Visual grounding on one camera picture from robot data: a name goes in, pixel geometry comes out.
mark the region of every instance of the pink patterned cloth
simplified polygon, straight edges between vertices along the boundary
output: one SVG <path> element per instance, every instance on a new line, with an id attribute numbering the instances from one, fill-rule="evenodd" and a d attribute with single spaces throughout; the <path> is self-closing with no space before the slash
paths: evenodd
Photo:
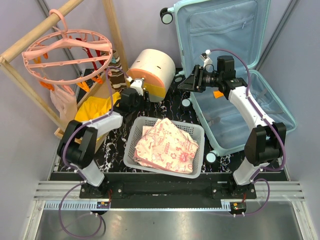
<path id="1" fill-rule="evenodd" d="M 133 160 L 144 167 L 190 174 L 198 148 L 189 133 L 168 118 L 159 119 L 154 126 L 143 126 Z"/>

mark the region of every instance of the pink hanger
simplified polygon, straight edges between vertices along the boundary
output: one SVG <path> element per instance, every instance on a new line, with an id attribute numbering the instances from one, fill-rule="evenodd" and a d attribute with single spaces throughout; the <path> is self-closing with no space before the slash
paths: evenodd
<path id="1" fill-rule="evenodd" d="M 102 34 L 94 31 L 89 31 L 89 30 L 84 30 L 84 29 L 71 29 L 68 30 L 67 23 L 65 21 L 64 16 L 56 9 L 52 9 L 50 11 L 50 14 L 57 14 L 60 19 L 62 20 L 64 29 L 57 29 L 57 32 L 48 34 L 44 37 L 41 37 L 37 41 L 35 41 L 28 49 L 22 53 L 23 57 L 23 62 L 27 70 L 37 77 L 39 79 L 39 76 L 37 73 L 33 70 L 35 68 L 47 68 L 47 67 L 54 67 L 54 66 L 65 66 L 65 65 L 71 65 L 71 64 L 81 64 L 81 63 L 90 63 L 90 62 L 97 62 L 99 61 L 100 63 L 103 63 L 102 66 L 92 72 L 91 74 L 84 76 L 84 77 L 78 77 L 74 80 L 63 80 L 63 83 L 61 81 L 56 81 L 56 80 L 50 80 L 50 79 L 45 79 L 43 77 L 40 77 L 40 81 L 43 81 L 48 84 L 57 84 L 57 85 L 70 85 L 70 84 L 77 84 L 84 82 L 86 80 L 89 80 L 101 72 L 103 72 L 109 63 L 112 60 L 112 55 L 113 55 L 113 49 L 112 49 L 112 44 L 111 42 Z M 95 40 L 93 38 L 93 41 L 89 42 L 84 42 L 84 41 L 79 41 L 76 39 L 69 38 L 68 35 L 70 34 L 80 34 L 81 38 L 82 35 L 84 35 L 83 40 L 87 41 L 88 35 L 90 36 L 96 36 L 98 40 Z M 56 36 L 62 36 L 62 39 L 50 44 L 50 45 L 41 45 L 42 42 L 45 40 L 55 38 Z M 57 49 L 57 48 L 71 48 L 71 47 L 82 47 L 82 48 L 88 48 L 88 49 L 94 49 L 96 51 L 104 51 L 107 52 L 108 54 L 104 56 L 97 56 L 93 58 L 84 58 L 84 59 L 77 59 L 77 60 L 68 60 L 68 61 L 58 61 L 58 62 L 43 62 L 43 63 L 36 63 L 36 64 L 29 64 L 29 61 L 32 59 L 35 59 L 37 57 L 40 57 L 44 54 L 48 54 L 49 51 Z"/>

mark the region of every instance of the light blue suitcase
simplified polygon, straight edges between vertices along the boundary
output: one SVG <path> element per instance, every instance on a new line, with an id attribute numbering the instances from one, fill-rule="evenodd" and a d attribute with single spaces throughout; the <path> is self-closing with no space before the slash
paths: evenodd
<path id="1" fill-rule="evenodd" d="M 203 66 L 201 53 L 208 49 L 227 49 L 238 54 L 250 70 L 251 94 L 276 122 L 284 123 L 287 133 L 297 124 L 264 77 L 255 70 L 260 59 L 270 0 L 181 0 L 160 12 L 164 24 L 175 20 L 181 64 L 186 77 L 195 65 Z M 230 55 L 215 51 L 209 57 L 217 67 L 217 57 Z M 248 80 L 244 66 L 235 57 L 236 77 Z M 250 131 L 236 109 L 225 97 L 214 98 L 214 88 L 191 93 L 192 106 L 214 148 L 225 156 L 245 147 Z"/>

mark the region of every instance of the yellow cloth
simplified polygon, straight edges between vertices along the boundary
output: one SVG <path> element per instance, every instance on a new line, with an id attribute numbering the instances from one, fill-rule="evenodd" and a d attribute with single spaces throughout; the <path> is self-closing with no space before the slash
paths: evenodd
<path id="1" fill-rule="evenodd" d="M 113 104 L 121 98 L 120 93 L 116 92 L 112 95 Z M 111 109 L 111 99 L 108 99 L 90 96 L 88 99 L 81 105 L 78 112 L 75 115 L 75 120 L 78 122 L 84 122 L 96 119 Z"/>

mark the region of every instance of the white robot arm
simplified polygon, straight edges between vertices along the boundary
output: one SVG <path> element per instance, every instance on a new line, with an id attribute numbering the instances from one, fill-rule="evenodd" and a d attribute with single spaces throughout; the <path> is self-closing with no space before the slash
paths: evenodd
<path id="1" fill-rule="evenodd" d="M 211 51 L 207 50 L 200 56 L 204 61 L 203 67 L 194 66 L 191 75 L 179 84 L 178 89 L 202 93 L 207 87 L 216 87 L 239 110 L 247 123 L 251 134 L 244 147 L 245 159 L 234 171 L 231 184 L 236 191 L 240 186 L 249 185 L 251 177 L 258 169 L 282 156 L 280 144 L 265 120 L 276 129 L 283 143 L 286 138 L 286 126 L 283 123 L 275 123 L 251 97 L 249 91 L 250 99 L 262 114 L 260 117 L 247 98 L 247 83 L 244 79 L 236 77 L 235 61 L 232 56 L 219 56 L 217 70 L 207 71 L 206 66 L 212 63 L 208 57 L 210 53 Z"/>
<path id="2" fill-rule="evenodd" d="M 100 186 L 105 178 L 93 160 L 97 138 L 120 128 L 123 118 L 148 98 L 148 92 L 143 89 L 144 79 L 128 78 L 127 81 L 130 82 L 130 87 L 122 91 L 121 99 L 114 104 L 112 113 L 108 112 L 87 122 L 70 121 L 57 149 L 57 154 L 62 157 L 67 141 L 77 129 L 87 124 L 72 138 L 65 157 L 69 164 L 74 166 L 94 187 Z M 75 138 L 82 138 L 81 143 L 76 143 Z"/>

